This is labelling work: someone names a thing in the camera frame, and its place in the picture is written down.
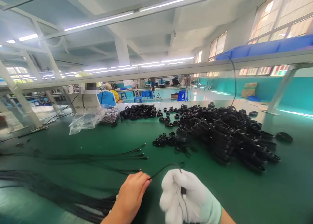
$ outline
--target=blue stool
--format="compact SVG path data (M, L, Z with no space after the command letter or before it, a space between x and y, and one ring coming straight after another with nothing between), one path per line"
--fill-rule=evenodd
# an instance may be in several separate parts
M148 98L154 98L154 91L148 91Z
M141 91L141 96L142 97L148 97L148 90Z
M185 96L186 96L186 91L185 91L185 90L180 90L180 91L178 92L178 99L177 99L177 102L185 101Z
M134 97L134 103L137 103L137 102L142 102L141 96Z
M127 99L126 92L121 92L121 99Z

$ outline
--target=pile of cables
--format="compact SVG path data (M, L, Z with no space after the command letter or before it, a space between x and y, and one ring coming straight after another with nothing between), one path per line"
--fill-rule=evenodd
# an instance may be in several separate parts
M24 187L44 197L62 209L95 224L100 224L113 208L116 195L97 199L63 188L43 175L26 170L0 170L0 180L13 182L7 187Z
M166 145L174 147L174 152L176 154L182 152L187 158L191 157L188 148L190 148L193 152L198 151L195 147L189 147L187 145L186 135L176 136L174 132L170 132L169 136L166 136L166 133L160 134L160 136L152 142L152 145L156 147L165 147Z
M131 107L126 106L125 110L120 112L121 121L125 119L138 120L142 118L154 118L163 116L161 111L157 112L157 109L153 105L132 105Z
M14 153L4 153L0 152L0 156L24 156L24 157L33 157L38 162L48 163L51 162L54 165L68 165L68 164L80 164L85 163L95 167L104 168L109 171L120 173L123 175L129 175L130 173L139 172L140 169L118 169L108 166L103 162L109 161L125 161L125 160L148 160L149 157L145 156L144 153L141 153L141 148L146 144L141 145L140 147L123 153L117 154L106 154L106 155L93 155L93 154L77 154L77 155L45 155L42 154L39 150L35 150L33 153L25 152L14 152Z
M280 158L273 152L276 143L273 135L262 131L262 124L252 120L242 109L234 106L216 108L211 102L208 107L182 105L179 114L177 134L193 136L211 152L212 158L220 164L229 165L238 157L249 169L264 173L267 162L278 163Z

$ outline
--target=worker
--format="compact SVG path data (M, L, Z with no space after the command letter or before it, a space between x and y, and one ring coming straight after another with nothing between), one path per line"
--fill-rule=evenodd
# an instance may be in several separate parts
M120 188L111 212L101 224L131 224L142 197L151 183L150 176L140 171L131 174ZM181 194L186 188L186 197ZM169 170L162 181L160 207L166 224L235 224L218 200L192 173L183 169Z

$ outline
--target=gloved hand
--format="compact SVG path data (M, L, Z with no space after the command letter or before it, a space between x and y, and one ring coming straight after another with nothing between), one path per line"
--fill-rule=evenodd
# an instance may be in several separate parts
M186 188L186 195L181 194ZM185 170L169 170L162 181L160 207L165 212L166 224L219 224L222 206L206 186Z

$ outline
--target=production line table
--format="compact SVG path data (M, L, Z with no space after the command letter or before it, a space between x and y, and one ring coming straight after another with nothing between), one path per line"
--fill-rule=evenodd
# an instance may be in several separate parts
M230 103L231 100L215 102L216 107L226 107ZM177 104L179 102L156 103L156 107L177 107ZM203 101L201 106L207 104L208 101ZM118 104L117 107L123 109L125 106L126 104ZM42 153L53 155L107 154L129 151L147 143L142 152L149 156L149 160L115 161L108 164L121 169L141 168L153 175L167 164L184 161L184 169L199 177L236 223L309 224L312 223L310 221L313 208L312 119L280 113L280 116L272 116L259 112L257 120L263 123L265 131L272 134L286 132L293 136L294 142L283 144L274 139L278 144L276 153L282 161L279 164L268 164L267 172L262 176L254 174L237 160L228 167L219 165L201 144L194 141L192 145L197 147L199 152L190 152L191 158L184 154L175 154L172 147L152 146L151 142L160 134L168 134L177 128L166 128L158 118L119 121L115 128L98 125L95 129L68 135L68 125L72 121L69 115L51 124L48 130L6 141L0 144L0 148L10 152L31 152L38 148ZM171 120L174 121L174 113L171 114ZM16 148L18 142L24 142L25 149ZM1 169L32 170L59 185L99 198L117 193L126 178L124 175L87 164L54 165L31 157L2 157L0 166ZM156 176L148 187L134 224L165 223L164 213L159 207L161 181L165 173L166 170ZM1 224L87 224L86 221L23 188L0 189L0 196Z

